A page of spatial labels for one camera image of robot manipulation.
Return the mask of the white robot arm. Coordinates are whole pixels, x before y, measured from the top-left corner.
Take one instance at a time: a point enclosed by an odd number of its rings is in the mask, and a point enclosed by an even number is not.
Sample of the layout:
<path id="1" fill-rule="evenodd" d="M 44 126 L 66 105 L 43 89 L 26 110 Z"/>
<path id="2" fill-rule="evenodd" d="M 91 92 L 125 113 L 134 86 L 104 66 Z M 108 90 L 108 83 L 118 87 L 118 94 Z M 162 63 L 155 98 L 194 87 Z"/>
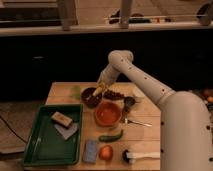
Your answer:
<path id="1" fill-rule="evenodd" d="M 129 50 L 113 50 L 100 83 L 112 85 L 123 73 L 161 110 L 160 171 L 213 171 L 210 113 L 197 95 L 175 91 L 132 64 Z"/>

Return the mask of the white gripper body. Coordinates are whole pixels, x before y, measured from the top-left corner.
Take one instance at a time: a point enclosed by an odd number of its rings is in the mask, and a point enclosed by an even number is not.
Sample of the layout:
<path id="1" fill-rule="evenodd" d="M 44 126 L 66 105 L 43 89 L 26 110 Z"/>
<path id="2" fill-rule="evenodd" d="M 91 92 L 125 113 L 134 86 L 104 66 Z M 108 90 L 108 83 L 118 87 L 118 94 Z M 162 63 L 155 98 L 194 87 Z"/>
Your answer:
<path id="1" fill-rule="evenodd" d="M 108 64 L 106 68 L 100 73 L 98 82 L 104 83 L 107 86 L 116 82 L 120 72 L 116 70 L 112 65 Z"/>

